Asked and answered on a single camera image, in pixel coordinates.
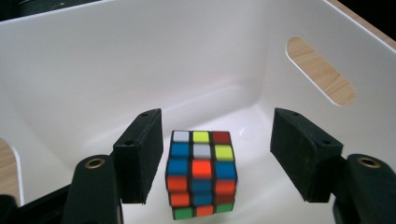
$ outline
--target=cube sticker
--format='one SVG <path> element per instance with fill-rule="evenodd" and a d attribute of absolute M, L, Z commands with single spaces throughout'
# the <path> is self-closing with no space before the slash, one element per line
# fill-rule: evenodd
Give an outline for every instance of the cube sticker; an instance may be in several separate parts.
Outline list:
<path fill-rule="evenodd" d="M 172 132 L 165 185 L 174 220 L 233 211 L 237 179 L 229 132 Z"/>

